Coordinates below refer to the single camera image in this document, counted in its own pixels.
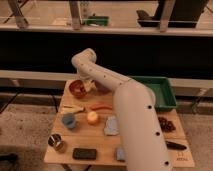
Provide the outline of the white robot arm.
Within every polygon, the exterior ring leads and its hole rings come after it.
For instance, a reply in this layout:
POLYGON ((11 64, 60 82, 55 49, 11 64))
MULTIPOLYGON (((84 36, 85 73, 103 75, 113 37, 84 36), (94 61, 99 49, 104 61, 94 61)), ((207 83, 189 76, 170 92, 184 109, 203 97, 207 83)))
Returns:
POLYGON ((154 93, 142 83, 96 64, 87 48, 72 57, 72 65, 86 77, 113 91, 121 143, 128 171, 173 171, 155 110, 154 93))

